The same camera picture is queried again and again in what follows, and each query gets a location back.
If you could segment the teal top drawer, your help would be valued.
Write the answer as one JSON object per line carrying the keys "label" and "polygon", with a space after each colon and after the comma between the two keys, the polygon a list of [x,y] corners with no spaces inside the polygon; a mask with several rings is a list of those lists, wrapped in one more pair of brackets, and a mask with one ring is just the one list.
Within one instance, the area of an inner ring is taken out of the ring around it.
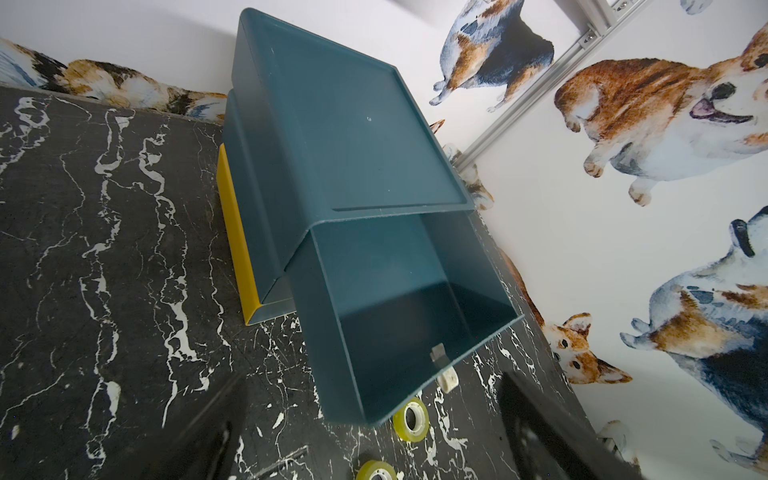
{"label": "teal top drawer", "polygon": [[331,423],[377,426],[519,319],[479,216],[321,224],[287,266]]}

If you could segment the yellow-green tape roll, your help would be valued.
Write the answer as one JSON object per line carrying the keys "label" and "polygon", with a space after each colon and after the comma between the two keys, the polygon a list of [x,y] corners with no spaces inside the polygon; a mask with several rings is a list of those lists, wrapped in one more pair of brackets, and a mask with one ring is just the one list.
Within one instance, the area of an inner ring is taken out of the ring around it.
{"label": "yellow-green tape roll", "polygon": [[414,397],[392,418],[396,435],[405,442],[421,442],[429,433],[430,419],[425,404]]}
{"label": "yellow-green tape roll", "polygon": [[397,480],[397,474],[392,465],[381,460],[365,462],[355,476],[356,480]]}

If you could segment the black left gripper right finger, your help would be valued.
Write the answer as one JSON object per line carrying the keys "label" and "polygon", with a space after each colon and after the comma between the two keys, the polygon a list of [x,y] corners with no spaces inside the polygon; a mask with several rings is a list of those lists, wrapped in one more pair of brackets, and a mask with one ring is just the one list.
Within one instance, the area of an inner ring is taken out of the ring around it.
{"label": "black left gripper right finger", "polygon": [[536,385],[505,373],[497,391],[506,438],[521,479],[640,479],[596,434]]}

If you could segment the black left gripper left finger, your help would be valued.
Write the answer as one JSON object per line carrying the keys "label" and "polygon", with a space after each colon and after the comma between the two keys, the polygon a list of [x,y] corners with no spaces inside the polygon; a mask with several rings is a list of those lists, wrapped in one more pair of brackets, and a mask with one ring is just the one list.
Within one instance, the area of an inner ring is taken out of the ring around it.
{"label": "black left gripper left finger", "polygon": [[124,450],[115,479],[227,479],[248,400],[245,376],[231,373],[160,432]]}

